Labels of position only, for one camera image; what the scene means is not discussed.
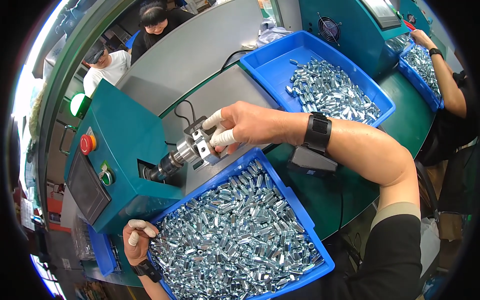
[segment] worker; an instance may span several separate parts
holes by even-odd
[[[435,43],[422,31],[411,33],[414,42],[431,54],[435,77],[444,100],[444,109],[437,111],[417,159],[424,166],[433,166],[449,159],[456,149],[470,143],[478,135],[478,100],[473,94],[465,71],[454,73]]]
[[[166,10],[159,1],[142,6],[140,8],[140,26],[143,27],[143,30],[133,41],[132,63],[136,62],[147,50],[173,29],[194,16],[180,8]]]
[[[328,119],[330,138],[312,138],[313,131],[326,133],[327,119],[318,113],[289,113],[237,102],[205,120],[203,128],[216,125],[210,143],[217,151],[238,143],[319,143],[335,161],[380,185],[378,211],[371,225],[361,268],[345,278],[339,267],[324,276],[321,299],[415,299],[420,263],[420,197],[417,172],[410,152],[388,134],[365,124]],[[125,255],[130,264],[146,259],[149,237],[158,229],[142,220],[131,220],[123,229]],[[168,299],[159,283],[140,276],[153,300]]]
[[[105,79],[112,85],[130,68],[131,55],[124,50],[108,53],[102,42],[96,41],[84,58],[90,67],[84,77],[85,95],[91,97],[100,80]]]

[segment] machine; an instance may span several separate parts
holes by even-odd
[[[401,0],[400,12],[405,20],[409,21],[415,28],[423,30],[428,36],[431,35],[430,25],[432,18],[427,18],[425,12],[418,7],[417,0]]]
[[[129,219],[150,219],[181,199],[168,179],[186,163],[201,168],[220,161],[209,143],[215,128],[200,129],[206,117],[169,152],[162,120],[107,81],[88,103],[80,105],[86,113],[73,128],[64,177],[97,233],[121,233]]]
[[[371,78],[379,78],[398,63],[409,30],[384,0],[299,3],[303,29],[342,52]]]

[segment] red emergency stop button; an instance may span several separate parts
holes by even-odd
[[[84,134],[80,138],[80,150],[84,155],[88,155],[92,150],[96,148],[96,140],[95,137]]]

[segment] black wrist strap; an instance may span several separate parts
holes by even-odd
[[[132,271],[135,273],[135,275],[147,275],[153,282],[158,282],[162,279],[160,272],[153,267],[152,263],[148,259],[143,260],[138,265],[130,265],[130,268],[132,268]]]
[[[437,49],[437,48],[432,48],[432,49],[430,49],[430,51],[428,51],[428,54],[430,54],[430,57],[432,57],[433,54],[440,54],[440,55],[442,56],[442,59],[445,60],[444,55],[443,55],[442,52],[441,52],[439,49]]]
[[[322,113],[312,112],[308,119],[307,132],[302,146],[324,154],[330,140],[332,122]]]

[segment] blue tray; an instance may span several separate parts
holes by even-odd
[[[285,90],[297,66],[290,59],[307,63],[311,56],[340,66],[359,88],[382,111],[373,124],[377,127],[395,111],[395,103],[356,64],[329,44],[306,31],[297,31],[273,41],[243,56],[240,62],[286,111],[302,112],[299,98],[292,98]]]
[[[403,57],[407,54],[408,51],[414,46],[415,44],[411,44],[402,53],[400,53],[400,59],[398,61],[398,70],[410,81],[410,83],[417,89],[420,95],[423,97],[425,102],[430,106],[433,112],[436,112],[439,108],[444,108],[444,101],[443,99],[439,100],[435,94],[433,93],[432,89],[428,86],[428,84],[423,80],[423,78],[415,71],[409,64],[403,59]]]
[[[106,234],[96,233],[90,224],[87,224],[87,228],[100,273],[103,277],[107,277],[117,267],[110,241]]]
[[[287,292],[290,292],[292,290],[301,288],[304,285],[307,285],[312,281],[319,279],[320,277],[332,271],[335,268],[335,264],[332,258],[330,257],[330,255],[328,255],[327,250],[322,245],[322,242],[318,238],[317,234],[313,230],[313,227],[315,227],[315,224],[313,223],[310,216],[307,214],[307,211],[305,210],[303,205],[300,203],[300,201],[292,191],[292,188],[286,187],[285,184],[283,184],[282,180],[277,175],[272,165],[267,160],[267,158],[265,157],[264,153],[261,151],[260,148],[253,148],[247,153],[245,153],[244,155],[242,155],[239,159],[237,159],[231,165],[223,169],[220,173],[213,176],[209,181],[207,181],[206,183],[201,185],[199,188],[197,188],[196,190],[194,190],[193,192],[185,196],[185,198],[183,198],[182,200],[178,201],[177,203],[169,207],[167,210],[162,212],[159,216],[155,217],[152,223],[154,224],[155,222],[162,220],[167,214],[177,210],[177,208],[179,208],[180,205],[187,203],[192,198],[199,197],[205,191],[210,189],[216,189],[217,186],[219,186],[219,184],[227,182],[229,176],[240,175],[241,171],[248,166],[248,163],[250,163],[256,158],[260,161],[260,163],[262,163],[262,166],[270,175],[273,182],[277,186],[278,190],[282,193],[282,195],[285,197],[285,200],[288,202],[290,207],[293,209],[293,211],[297,215],[297,218],[299,219],[302,226],[307,231],[316,249],[318,250],[320,255],[323,257],[323,259],[325,259],[325,262],[323,264],[312,269],[312,271],[310,271],[309,273],[300,276],[300,280],[287,283],[287,285],[285,285],[284,288],[278,290],[275,294],[265,293],[263,295],[253,296],[248,298],[249,300],[266,300],[268,298],[277,297]],[[148,255],[148,259],[151,260],[150,251],[148,252],[147,255]],[[164,282],[163,279],[160,281],[160,283],[162,284],[163,288],[170,296],[170,299],[175,300],[176,297],[173,295],[171,289],[168,287],[168,285]]]

